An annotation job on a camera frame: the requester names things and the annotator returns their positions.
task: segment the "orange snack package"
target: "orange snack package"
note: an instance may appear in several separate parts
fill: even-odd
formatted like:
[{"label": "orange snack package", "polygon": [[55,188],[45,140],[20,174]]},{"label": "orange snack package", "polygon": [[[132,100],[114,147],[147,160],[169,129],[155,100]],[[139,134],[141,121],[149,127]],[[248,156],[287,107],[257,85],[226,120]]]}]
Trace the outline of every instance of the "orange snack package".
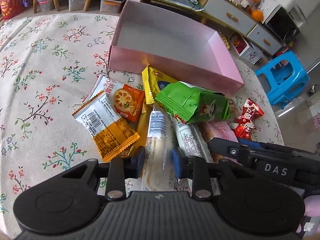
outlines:
[{"label": "orange snack package", "polygon": [[0,4],[3,20],[9,20],[24,10],[21,0],[0,0]]},{"label": "orange snack package", "polygon": [[87,101],[72,116],[89,130],[104,162],[140,138],[113,109],[104,91]]},{"label": "orange snack package", "polygon": [[108,100],[121,116],[130,121],[137,122],[145,97],[144,91],[100,76],[84,100],[84,103],[88,102],[101,90],[106,92]]}]

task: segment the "cabinet drawer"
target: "cabinet drawer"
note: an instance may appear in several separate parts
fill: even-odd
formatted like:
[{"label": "cabinet drawer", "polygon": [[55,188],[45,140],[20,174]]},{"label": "cabinet drawer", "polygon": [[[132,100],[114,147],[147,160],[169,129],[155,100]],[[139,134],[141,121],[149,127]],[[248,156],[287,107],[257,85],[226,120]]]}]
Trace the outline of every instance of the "cabinet drawer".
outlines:
[{"label": "cabinet drawer", "polygon": [[265,49],[271,55],[275,54],[278,49],[282,47],[281,43],[260,25],[255,26],[255,28],[249,33],[249,35],[247,35],[247,37]]},{"label": "cabinet drawer", "polygon": [[204,6],[204,12],[230,25],[244,35],[256,24],[243,11],[225,0],[209,0]]}]

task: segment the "red candy wrapper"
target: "red candy wrapper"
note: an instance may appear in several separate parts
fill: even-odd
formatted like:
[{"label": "red candy wrapper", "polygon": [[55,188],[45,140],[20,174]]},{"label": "red candy wrapper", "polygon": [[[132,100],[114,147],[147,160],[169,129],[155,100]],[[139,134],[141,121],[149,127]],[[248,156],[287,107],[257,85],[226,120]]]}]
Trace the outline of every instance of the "red candy wrapper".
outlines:
[{"label": "red candy wrapper", "polygon": [[248,126],[245,124],[239,124],[239,123],[230,123],[229,127],[231,130],[235,133],[237,138],[246,139],[251,141],[251,131]]},{"label": "red candy wrapper", "polygon": [[235,119],[235,123],[229,124],[231,130],[238,138],[251,141],[251,129],[258,129],[253,120],[264,115],[263,110],[251,98],[244,103],[242,115]]}]

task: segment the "screw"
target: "screw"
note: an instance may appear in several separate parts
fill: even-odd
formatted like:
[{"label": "screw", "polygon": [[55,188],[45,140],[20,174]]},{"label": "screw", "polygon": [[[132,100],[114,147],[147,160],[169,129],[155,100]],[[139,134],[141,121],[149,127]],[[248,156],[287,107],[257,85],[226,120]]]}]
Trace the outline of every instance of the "screw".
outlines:
[{"label": "screw", "polygon": [[210,191],[208,191],[208,190],[201,189],[201,190],[197,190],[197,191],[196,191],[196,196],[197,196],[198,198],[207,198],[207,197],[210,197],[210,196],[211,196],[211,193],[210,193]]},{"label": "screw", "polygon": [[120,198],[123,196],[123,192],[120,190],[110,190],[107,194],[109,198]]}]

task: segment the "pink cardboard box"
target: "pink cardboard box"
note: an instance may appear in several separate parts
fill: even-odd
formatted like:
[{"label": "pink cardboard box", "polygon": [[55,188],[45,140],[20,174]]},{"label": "pink cardboard box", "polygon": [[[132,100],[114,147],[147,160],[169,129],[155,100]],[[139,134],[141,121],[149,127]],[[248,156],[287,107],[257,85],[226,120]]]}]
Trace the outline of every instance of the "pink cardboard box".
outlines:
[{"label": "pink cardboard box", "polygon": [[109,50],[113,70],[147,65],[190,84],[234,94],[244,83],[217,31],[180,14],[128,0]]}]

